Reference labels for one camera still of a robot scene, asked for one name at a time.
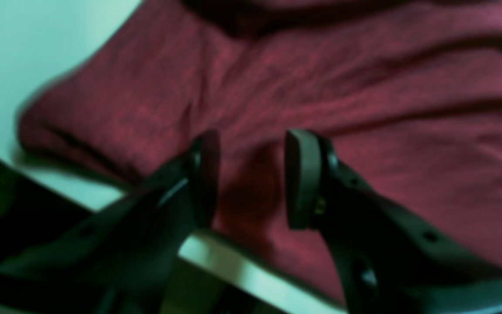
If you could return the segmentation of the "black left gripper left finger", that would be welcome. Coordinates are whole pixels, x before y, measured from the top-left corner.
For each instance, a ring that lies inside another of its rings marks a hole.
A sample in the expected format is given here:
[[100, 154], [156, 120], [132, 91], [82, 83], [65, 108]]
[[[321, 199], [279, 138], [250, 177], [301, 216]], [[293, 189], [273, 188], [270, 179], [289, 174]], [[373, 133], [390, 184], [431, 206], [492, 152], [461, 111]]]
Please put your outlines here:
[[206, 131], [137, 189], [0, 266], [0, 304], [36, 314], [157, 314], [179, 250], [212, 225], [220, 136]]

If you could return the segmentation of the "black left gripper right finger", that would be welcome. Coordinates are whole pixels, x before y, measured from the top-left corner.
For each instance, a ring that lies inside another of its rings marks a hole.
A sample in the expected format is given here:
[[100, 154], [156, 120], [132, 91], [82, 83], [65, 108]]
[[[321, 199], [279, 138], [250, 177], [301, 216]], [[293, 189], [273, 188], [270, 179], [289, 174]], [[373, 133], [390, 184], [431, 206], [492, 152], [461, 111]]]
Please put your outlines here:
[[502, 314], [502, 270], [377, 193], [331, 140], [286, 131], [285, 200], [290, 228], [322, 236], [350, 314]]

